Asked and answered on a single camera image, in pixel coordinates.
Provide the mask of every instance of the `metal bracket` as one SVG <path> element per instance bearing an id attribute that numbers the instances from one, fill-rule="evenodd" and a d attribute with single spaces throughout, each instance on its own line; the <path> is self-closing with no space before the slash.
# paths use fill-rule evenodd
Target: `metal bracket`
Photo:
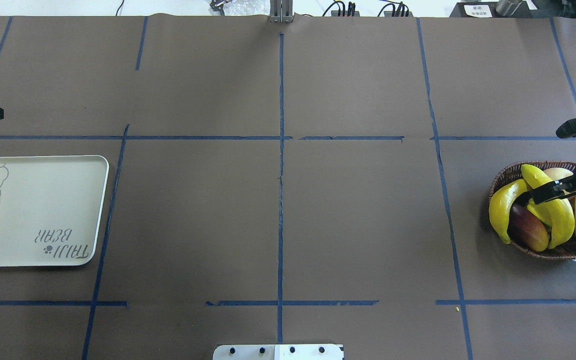
<path id="1" fill-rule="evenodd" d="M 292 23 L 293 0 L 270 0 L 270 22 Z"/>
<path id="2" fill-rule="evenodd" d="M 222 345 L 212 360 L 343 360 L 344 346 L 338 344 Z"/>

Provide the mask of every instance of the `grid line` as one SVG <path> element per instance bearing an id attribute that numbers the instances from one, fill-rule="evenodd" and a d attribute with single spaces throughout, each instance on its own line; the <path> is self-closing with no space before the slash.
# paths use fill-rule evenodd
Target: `grid line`
<path id="1" fill-rule="evenodd" d="M 101 253 L 99 253 L 99 265 L 96 271 L 96 280 L 94 281 L 94 291 L 92 301 L 90 303 L 90 314 L 88 317 L 86 338 L 84 340 L 84 349 L 81 354 L 82 360 L 86 360 L 86 358 L 88 357 L 90 337 L 92 335 L 92 326 L 95 321 L 95 311 L 98 305 L 99 287 L 101 285 L 101 275 L 104 269 L 104 259 L 106 257 L 106 249 L 108 247 L 108 238 L 110 237 L 110 228 L 113 219 L 113 212 L 115 210 L 115 200 L 117 199 L 117 186 L 119 185 L 119 176 L 121 175 L 122 165 L 124 162 L 124 151 L 126 150 L 126 136 L 128 135 L 128 128 L 130 128 L 130 124 L 126 125 L 126 128 L 123 130 L 123 139 L 121 141 L 121 149 L 119 150 L 119 159 L 117 160 L 117 171 L 114 175 L 114 185 L 112 185 L 112 196 L 110 197 L 108 217 L 105 221 L 105 232 L 103 233 L 103 243 L 101 245 Z"/>
<path id="2" fill-rule="evenodd" d="M 437 165 L 439 167 L 439 179 L 441 180 L 441 191 L 443 192 L 443 204 L 448 216 L 448 226 L 450 227 L 450 244 L 452 246 L 452 262 L 454 264 L 455 279 L 457 282 L 457 292 L 459 294 L 459 305 L 461 306 L 461 323 L 463 326 L 463 335 L 466 342 L 466 353 L 468 360 L 473 360 L 473 347 L 471 346 L 471 334 L 468 327 L 468 316 L 466 314 L 466 302 L 464 301 L 464 287 L 462 285 L 462 274 L 459 269 L 459 257 L 457 254 L 457 243 L 455 242 L 455 230 L 453 228 L 453 217 L 450 210 L 450 201 L 448 200 L 448 189 L 446 187 L 446 176 L 444 174 L 444 164 L 442 162 L 441 147 L 439 144 L 439 130 L 435 118 L 435 110 L 430 96 L 430 76 L 428 75 L 428 64 L 426 63 L 426 51 L 424 49 L 424 37 L 421 30 L 421 19 L 416 18 L 416 29 L 419 38 L 419 49 L 421 51 L 421 61 L 423 65 L 423 78 L 425 80 L 425 91 L 428 98 L 428 110 L 432 118 L 432 132 L 434 134 L 434 147 L 437 155 Z"/>

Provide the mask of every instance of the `black cable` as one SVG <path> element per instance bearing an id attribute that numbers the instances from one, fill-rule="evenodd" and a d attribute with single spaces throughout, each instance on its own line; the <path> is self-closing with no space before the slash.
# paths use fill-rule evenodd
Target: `black cable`
<path id="1" fill-rule="evenodd" d="M 403 9 L 404 9 L 404 3 L 403 3 L 403 2 L 400 2 L 400 3 L 399 3 L 399 6 L 397 6 L 397 11 L 393 12 L 393 13 L 392 13 L 392 16 L 399 18 L 399 17 L 400 17 L 400 14 L 403 15 Z"/>
<path id="2" fill-rule="evenodd" d="M 119 5 L 119 7 L 117 7 L 117 11 L 114 13 L 114 16 L 119 16 L 119 10 L 121 10 L 124 7 L 124 2 L 126 0 L 121 0 L 121 4 Z"/>
<path id="3" fill-rule="evenodd" d="M 336 4 L 337 7 L 339 7 L 339 14 L 337 16 L 341 16 L 341 14 L 345 14 L 346 13 L 346 4 L 343 1 L 333 1 L 332 4 L 330 4 L 329 7 L 327 7 L 326 11 L 324 11 L 324 14 L 322 15 L 322 17 L 326 16 L 326 14 L 328 13 L 328 11 L 334 7 Z"/>
<path id="4" fill-rule="evenodd" d="M 386 9 L 386 7 L 388 6 L 392 6 L 392 13 L 395 13 L 395 4 L 392 2 L 387 3 L 386 5 L 384 5 L 381 10 L 379 11 L 379 14 L 377 14 L 377 18 L 379 18 L 380 16 L 382 16 L 382 13 L 384 12 L 384 10 Z"/>

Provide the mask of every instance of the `table surface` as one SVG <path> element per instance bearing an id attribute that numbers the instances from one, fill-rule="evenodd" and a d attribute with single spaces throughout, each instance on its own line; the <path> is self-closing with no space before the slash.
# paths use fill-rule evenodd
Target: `table surface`
<path id="1" fill-rule="evenodd" d="M 0 157 L 110 162 L 88 264 L 0 268 L 0 359 L 576 358 L 576 262 L 487 219 L 576 161 L 576 20 L 0 17 L 0 105 Z"/>

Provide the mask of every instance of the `cable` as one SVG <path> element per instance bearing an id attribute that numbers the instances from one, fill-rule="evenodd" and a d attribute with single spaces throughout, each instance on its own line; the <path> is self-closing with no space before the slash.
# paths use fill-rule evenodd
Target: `cable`
<path id="1" fill-rule="evenodd" d="M 381 0 L 382 2 L 386 2 L 387 4 L 384 5 L 381 8 L 381 11 L 379 11 L 379 14 L 377 15 L 377 17 L 379 18 L 379 16 L 382 15 L 382 12 L 384 12 L 384 10 L 386 9 L 386 7 L 388 7 L 389 5 L 392 6 L 392 13 L 390 14 L 390 16 L 392 18 L 407 18 L 410 14 L 410 9 L 408 7 L 408 5 L 404 4 L 404 2 L 395 2 L 395 1 L 391 1 L 391 0 Z"/>
<path id="2" fill-rule="evenodd" d="M 346 13 L 346 4 L 343 1 L 333 1 L 332 4 L 330 4 L 329 7 L 327 7 L 326 11 L 324 11 L 324 14 L 322 15 L 322 17 L 326 16 L 326 14 L 328 13 L 328 11 L 333 7 L 333 6 L 339 7 L 339 14 L 337 16 L 342 16 L 342 14 Z"/>
<path id="3" fill-rule="evenodd" d="M 355 16 L 355 9 L 357 8 L 357 4 L 354 2 L 348 1 L 348 12 L 346 13 L 347 16 Z"/>
<path id="4" fill-rule="evenodd" d="M 392 6 L 392 13 L 395 14 L 395 4 L 392 2 L 387 3 L 386 5 L 384 5 L 381 10 L 379 11 L 379 14 L 377 14 L 377 18 L 379 18 L 380 16 L 382 16 L 382 13 L 384 12 L 384 10 L 386 9 L 386 7 L 388 6 Z"/>
<path id="5" fill-rule="evenodd" d="M 114 13 L 114 16 L 119 16 L 119 10 L 121 10 L 124 7 L 124 2 L 126 0 L 121 0 L 121 4 L 119 5 L 119 7 L 117 7 L 117 11 Z"/>
<path id="6" fill-rule="evenodd" d="M 403 2 L 400 2 L 400 3 L 399 3 L 399 6 L 397 6 L 397 11 L 395 11 L 395 12 L 392 14 L 392 16 L 398 18 L 398 17 L 400 16 L 400 14 L 403 15 L 403 9 L 404 9 L 404 3 L 403 3 Z"/>

